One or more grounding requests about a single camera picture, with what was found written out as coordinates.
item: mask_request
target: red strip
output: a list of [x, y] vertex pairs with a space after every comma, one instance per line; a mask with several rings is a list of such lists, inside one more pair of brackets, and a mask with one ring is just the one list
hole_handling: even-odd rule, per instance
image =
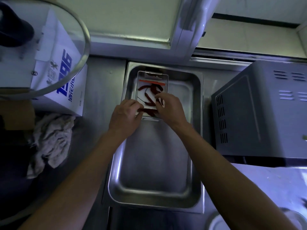
[[156, 84], [156, 85], [165, 86], [165, 83], [163, 83], [163, 82], [147, 81], [147, 80], [139, 80], [139, 81], [143, 81], [143, 82], [148, 82], [148, 83], [151, 83], [151, 84]]

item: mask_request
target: white box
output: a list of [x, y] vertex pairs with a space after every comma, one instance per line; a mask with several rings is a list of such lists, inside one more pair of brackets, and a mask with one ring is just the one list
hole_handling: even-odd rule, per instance
[[[52, 9], [49, 10], [43, 33], [46, 37], [41, 39], [41, 49], [36, 54], [34, 70], [38, 75], [33, 76], [32, 90], [39, 90], [58, 82], [81, 58], [81, 54]], [[87, 65], [63, 87], [33, 99], [35, 110], [82, 116], [86, 76]]]

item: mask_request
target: stainless steel countertop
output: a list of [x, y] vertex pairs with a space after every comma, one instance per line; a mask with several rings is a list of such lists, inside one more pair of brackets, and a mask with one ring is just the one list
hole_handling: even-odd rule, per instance
[[[120, 103], [125, 76], [125, 60], [90, 57], [84, 102], [84, 116], [75, 127], [69, 168], [71, 170], [90, 152], [102, 132], [106, 131], [114, 107]], [[201, 68], [184, 70], [204, 74], [204, 138], [211, 142], [208, 105], [213, 92], [222, 87], [238, 72]], [[258, 185], [279, 207], [297, 211], [307, 218], [302, 198], [307, 199], [307, 170], [295, 168], [266, 168], [234, 164]], [[105, 181], [90, 211], [84, 230], [107, 229], [109, 207], [101, 203]], [[205, 213], [179, 213], [158, 210], [113, 208], [110, 229], [192, 229], [204, 230], [206, 221], [216, 208], [205, 193]]]

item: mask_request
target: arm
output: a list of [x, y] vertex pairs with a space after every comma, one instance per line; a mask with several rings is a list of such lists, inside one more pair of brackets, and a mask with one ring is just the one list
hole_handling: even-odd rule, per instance
[[20, 230], [83, 228], [114, 152], [141, 122], [143, 112], [135, 117], [139, 108], [144, 107], [135, 100], [124, 100], [116, 106], [109, 130], [102, 135], [90, 155], [21, 225]]
[[290, 220], [263, 193], [186, 121], [179, 99], [160, 93], [165, 107], [156, 102], [162, 119], [182, 140], [218, 212], [233, 230], [296, 230]]

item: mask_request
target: crumpled rag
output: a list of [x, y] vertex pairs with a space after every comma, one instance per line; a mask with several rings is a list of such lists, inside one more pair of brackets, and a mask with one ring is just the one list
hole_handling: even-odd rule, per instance
[[36, 178], [44, 170], [45, 161], [56, 168], [66, 159], [74, 120], [74, 116], [52, 113], [36, 123], [30, 143], [37, 147], [37, 152], [29, 163], [28, 179]]

